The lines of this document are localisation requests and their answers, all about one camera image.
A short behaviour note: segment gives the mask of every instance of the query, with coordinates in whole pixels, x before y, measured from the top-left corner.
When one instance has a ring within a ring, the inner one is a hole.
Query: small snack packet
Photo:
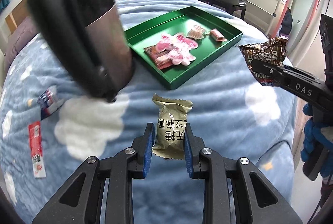
[[[189,32],[188,32],[188,37],[195,39],[195,40],[200,40],[205,37],[206,30],[201,27],[200,25],[195,25]]]
[[[42,136],[40,121],[34,122],[28,126],[29,145],[31,149],[32,167],[35,178],[46,177],[46,171],[43,161]]]
[[[217,29],[212,29],[210,31],[211,37],[216,41],[216,42],[226,42],[227,38],[224,37],[222,33],[220,33]]]
[[[173,65],[179,65],[182,64],[184,66],[190,65],[192,61],[194,61],[196,58],[189,53],[187,50],[181,50],[179,48],[175,48],[171,50],[167,54],[168,58],[172,60]]]
[[[273,63],[277,66],[283,66],[283,61],[286,58],[286,45],[288,38],[284,36],[275,37],[269,41],[261,44],[250,44],[244,46],[238,46],[240,52],[242,52],[247,66],[255,79],[264,86],[279,86],[274,80],[262,73],[256,73],[252,71],[251,62],[253,59],[259,59],[269,63]]]
[[[172,60],[168,57],[169,50],[164,50],[160,52],[156,49],[156,46],[151,46],[145,47],[144,51],[148,54],[148,56],[160,70],[173,65]]]
[[[192,102],[165,99],[157,94],[153,96],[153,102],[159,106],[159,122],[152,152],[164,158],[184,159],[187,113],[192,109]]]
[[[42,93],[37,102],[41,106],[41,120],[44,120],[60,108],[64,100],[58,98],[57,86],[53,85]]]

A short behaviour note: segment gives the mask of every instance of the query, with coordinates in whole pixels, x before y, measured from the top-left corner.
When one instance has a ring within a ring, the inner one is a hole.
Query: black handle
[[[331,114],[323,113],[318,110],[316,107],[312,107],[313,110],[313,121],[315,124],[324,123],[327,125],[333,124],[333,117]],[[328,149],[324,147],[321,143],[315,143],[314,150],[309,156],[308,161],[306,161],[303,165],[303,172],[306,177],[308,177],[311,181],[317,179],[318,174],[323,166],[325,160],[328,156]]]
[[[329,151],[319,142],[315,143],[313,152],[310,154],[308,161],[303,165],[303,172],[311,181],[317,179],[318,174],[327,159]]]

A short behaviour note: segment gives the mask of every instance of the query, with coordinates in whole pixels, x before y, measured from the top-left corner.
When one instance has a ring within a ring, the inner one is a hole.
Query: bed
[[[195,6],[244,32],[239,45],[266,37],[239,18],[195,0],[116,0],[124,29],[158,15]],[[35,179],[28,125],[40,120],[37,98],[56,85],[64,105],[41,121],[46,178]],[[290,201],[294,165],[292,140],[296,97],[281,88],[263,87],[249,72],[238,47],[232,47],[176,90],[167,91],[137,61],[130,83],[114,103],[91,99],[61,66],[40,34],[17,55],[0,100],[1,169],[17,213],[30,224],[43,205],[88,156],[114,156],[157,123],[157,93],[188,99],[194,135],[222,156],[246,156]],[[199,223],[204,182],[190,180],[185,161],[152,156],[145,180],[133,182],[136,224]]]

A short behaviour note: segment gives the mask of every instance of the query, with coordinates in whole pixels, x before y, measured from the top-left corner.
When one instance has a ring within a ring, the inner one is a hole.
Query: metal screw
[[[125,149],[125,153],[126,154],[134,154],[135,153],[135,149],[132,147],[126,148]]]
[[[89,164],[95,163],[96,160],[97,160],[97,157],[95,157],[95,156],[90,156],[90,157],[87,158],[87,162]]]
[[[243,165],[247,165],[248,163],[250,163],[250,160],[248,160],[246,157],[242,157],[239,161]]]
[[[201,151],[203,154],[211,154],[211,149],[209,149],[209,148],[204,148]]]

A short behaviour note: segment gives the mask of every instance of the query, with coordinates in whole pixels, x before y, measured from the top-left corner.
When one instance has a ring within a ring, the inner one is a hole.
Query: gold snack wrapper
[[[192,109],[189,100],[165,99],[153,96],[159,107],[156,143],[152,148],[155,155],[169,159],[184,159],[184,137],[187,113]]]

